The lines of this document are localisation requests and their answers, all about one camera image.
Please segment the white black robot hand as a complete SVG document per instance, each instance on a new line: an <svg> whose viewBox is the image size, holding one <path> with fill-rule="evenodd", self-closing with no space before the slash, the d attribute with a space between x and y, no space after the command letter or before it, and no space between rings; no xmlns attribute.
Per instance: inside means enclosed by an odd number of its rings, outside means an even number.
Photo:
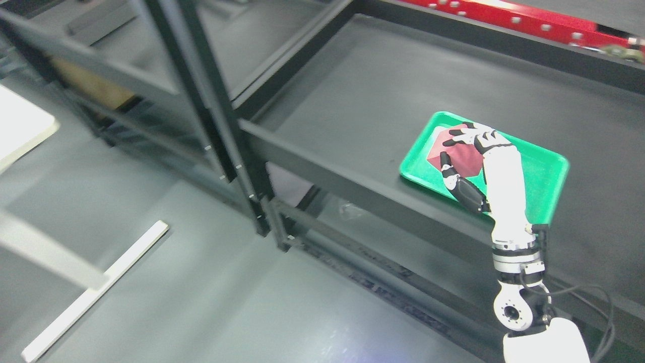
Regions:
<svg viewBox="0 0 645 363"><path fill-rule="evenodd" d="M478 123L465 122L464 127L449 131L442 144L454 147L472 145L482 156L486 193L456 170L451 156L440 153L441 174L445 188L469 211L488 212L494 220L491 239L503 251L529 250L535 237L528 230L526 190L521 154L500 131Z"/></svg>

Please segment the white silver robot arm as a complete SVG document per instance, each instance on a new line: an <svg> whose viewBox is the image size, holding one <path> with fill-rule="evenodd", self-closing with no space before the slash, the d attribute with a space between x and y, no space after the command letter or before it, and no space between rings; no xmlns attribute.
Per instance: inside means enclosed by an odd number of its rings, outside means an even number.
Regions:
<svg viewBox="0 0 645 363"><path fill-rule="evenodd" d="M505 362L590 362L578 326L557 317L544 285L546 266L535 242L495 242L493 264L499 291L493 302Z"/></svg>

